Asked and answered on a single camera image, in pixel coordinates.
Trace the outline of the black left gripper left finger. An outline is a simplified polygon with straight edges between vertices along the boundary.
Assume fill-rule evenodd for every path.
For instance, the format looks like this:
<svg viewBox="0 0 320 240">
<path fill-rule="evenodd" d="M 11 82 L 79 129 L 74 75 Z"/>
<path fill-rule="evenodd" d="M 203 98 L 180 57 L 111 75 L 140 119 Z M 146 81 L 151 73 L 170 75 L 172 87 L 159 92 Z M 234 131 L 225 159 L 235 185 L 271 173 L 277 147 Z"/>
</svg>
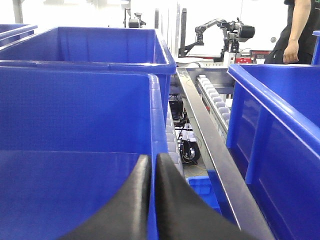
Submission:
<svg viewBox="0 0 320 240">
<path fill-rule="evenodd" d="M 146 240 L 151 192 L 151 157 L 141 154 L 116 194 L 61 240 Z"/>
</svg>

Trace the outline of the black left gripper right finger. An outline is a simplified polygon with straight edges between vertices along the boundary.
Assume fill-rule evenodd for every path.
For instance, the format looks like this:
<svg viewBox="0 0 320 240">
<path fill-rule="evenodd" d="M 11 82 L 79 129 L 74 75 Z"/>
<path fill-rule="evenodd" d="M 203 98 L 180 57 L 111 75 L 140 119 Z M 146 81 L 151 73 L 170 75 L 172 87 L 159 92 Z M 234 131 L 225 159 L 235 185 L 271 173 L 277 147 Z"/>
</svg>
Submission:
<svg viewBox="0 0 320 240">
<path fill-rule="evenodd" d="M 253 240 L 189 186 L 167 153 L 156 156 L 155 210 L 161 240 Z"/>
</svg>

